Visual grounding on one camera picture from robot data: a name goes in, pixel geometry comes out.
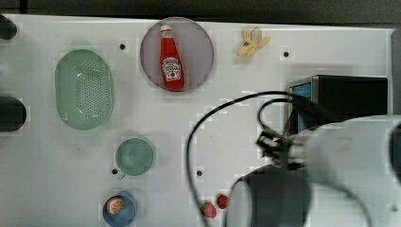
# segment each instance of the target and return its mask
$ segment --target white table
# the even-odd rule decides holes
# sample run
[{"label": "white table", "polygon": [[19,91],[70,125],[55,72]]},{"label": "white table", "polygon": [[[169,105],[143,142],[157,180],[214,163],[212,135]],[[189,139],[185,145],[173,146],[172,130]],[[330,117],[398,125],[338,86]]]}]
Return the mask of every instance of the white table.
[{"label": "white table", "polygon": [[[149,82],[139,60],[142,38],[156,21],[7,17],[19,32],[9,42],[0,41],[0,91],[23,101],[28,120],[21,130],[0,136],[2,227],[105,226],[101,205],[124,189],[140,205],[133,226],[201,226],[187,187],[183,149],[192,126],[212,107],[250,92],[284,90],[288,82],[317,74],[391,81],[391,29],[200,23],[215,47],[214,67],[198,90],[172,95]],[[240,31],[254,26],[271,41],[245,61],[235,55]],[[92,136],[64,125],[55,103],[55,67],[77,48],[73,44],[85,41],[110,65],[116,97],[111,118]],[[127,48],[120,50],[120,44]],[[256,111],[265,100],[230,107],[198,132],[193,165],[203,170],[197,185],[206,199],[213,201],[238,176],[269,162],[254,144],[260,132]],[[270,107],[266,121],[281,130],[284,113],[283,107]],[[113,156],[135,135],[154,144],[155,164],[141,177],[119,181],[110,173]],[[218,211],[214,226],[221,217]]]}]

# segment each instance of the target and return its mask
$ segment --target ketchup bottle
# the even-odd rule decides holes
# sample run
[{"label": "ketchup bottle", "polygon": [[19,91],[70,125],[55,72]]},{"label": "ketchup bottle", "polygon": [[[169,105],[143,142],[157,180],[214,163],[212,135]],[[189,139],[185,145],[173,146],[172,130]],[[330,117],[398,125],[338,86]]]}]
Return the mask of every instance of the ketchup bottle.
[{"label": "ketchup bottle", "polygon": [[185,85],[185,77],[171,27],[162,25],[161,35],[160,67],[162,69],[163,82],[168,91],[180,92]]}]

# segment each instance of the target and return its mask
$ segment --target small screen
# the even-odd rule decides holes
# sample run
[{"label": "small screen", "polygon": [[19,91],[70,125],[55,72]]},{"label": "small screen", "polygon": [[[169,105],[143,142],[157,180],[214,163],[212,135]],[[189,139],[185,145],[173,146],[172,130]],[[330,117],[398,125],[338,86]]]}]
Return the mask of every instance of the small screen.
[{"label": "small screen", "polygon": [[[312,99],[312,84],[309,83],[305,83],[302,85],[298,85],[292,88],[292,93],[294,95],[298,95],[298,96],[303,96],[309,100]],[[298,118],[298,132],[306,130],[306,125],[304,120],[302,119],[301,115],[299,113],[297,113],[297,118]]]}]

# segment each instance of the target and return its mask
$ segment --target green colander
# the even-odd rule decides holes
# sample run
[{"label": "green colander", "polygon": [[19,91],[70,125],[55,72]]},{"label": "green colander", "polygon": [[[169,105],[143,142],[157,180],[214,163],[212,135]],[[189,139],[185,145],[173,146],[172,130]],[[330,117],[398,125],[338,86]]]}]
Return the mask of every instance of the green colander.
[{"label": "green colander", "polygon": [[106,62],[89,50],[74,50],[56,68],[56,102],[61,120],[73,129],[94,129],[114,105],[113,78]]}]

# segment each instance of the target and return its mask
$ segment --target green cup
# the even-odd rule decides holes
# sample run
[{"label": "green cup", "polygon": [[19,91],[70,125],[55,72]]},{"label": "green cup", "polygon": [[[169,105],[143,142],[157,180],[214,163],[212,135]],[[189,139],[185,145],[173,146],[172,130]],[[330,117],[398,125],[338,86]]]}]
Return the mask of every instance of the green cup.
[{"label": "green cup", "polygon": [[115,161],[125,174],[139,176],[146,173],[153,165],[154,151],[150,143],[141,138],[124,141],[117,149]]}]

